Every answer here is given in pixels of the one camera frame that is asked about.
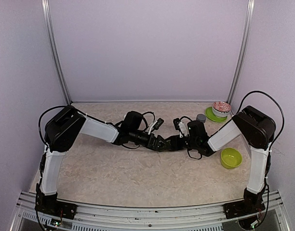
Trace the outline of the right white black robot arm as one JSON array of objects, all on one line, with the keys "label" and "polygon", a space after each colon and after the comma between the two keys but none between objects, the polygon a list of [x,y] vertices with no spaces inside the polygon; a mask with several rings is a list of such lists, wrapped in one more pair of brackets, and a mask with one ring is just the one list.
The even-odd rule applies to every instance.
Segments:
[{"label": "right white black robot arm", "polygon": [[210,157],[239,139],[247,151],[251,160],[248,182],[241,200],[224,205],[228,215],[249,214],[265,209],[262,197],[268,186],[270,153],[275,141],[274,120],[256,108],[247,106],[211,136],[208,136],[200,121],[190,121],[187,128],[187,135],[174,135],[166,139],[169,150],[197,151],[201,156]]}]

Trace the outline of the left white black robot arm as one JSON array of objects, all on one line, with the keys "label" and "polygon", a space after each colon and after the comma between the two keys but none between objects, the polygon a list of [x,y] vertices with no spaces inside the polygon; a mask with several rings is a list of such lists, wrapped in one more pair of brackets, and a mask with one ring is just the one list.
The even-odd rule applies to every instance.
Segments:
[{"label": "left white black robot arm", "polygon": [[170,148],[162,136],[155,136],[151,130],[140,130],[146,122],[144,114],[130,111],[124,120],[113,124],[94,118],[74,106],[60,106],[58,112],[45,126],[40,137],[45,144],[45,152],[40,163],[40,181],[36,187],[35,209],[38,212],[73,214],[74,204],[57,200],[57,180],[66,152],[73,146],[79,134],[85,134],[114,145],[125,146],[132,142],[147,149],[162,152]]}]

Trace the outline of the orange grey-capped supplement bottle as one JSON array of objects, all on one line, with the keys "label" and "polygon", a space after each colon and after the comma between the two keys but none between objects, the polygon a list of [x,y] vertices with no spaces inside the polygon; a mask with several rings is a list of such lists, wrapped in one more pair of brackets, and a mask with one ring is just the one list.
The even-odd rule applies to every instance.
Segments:
[{"label": "orange grey-capped supplement bottle", "polygon": [[206,115],[204,115],[204,114],[197,114],[197,116],[196,116],[196,120],[197,121],[200,121],[200,122],[202,122],[202,123],[205,123],[206,122]]}]

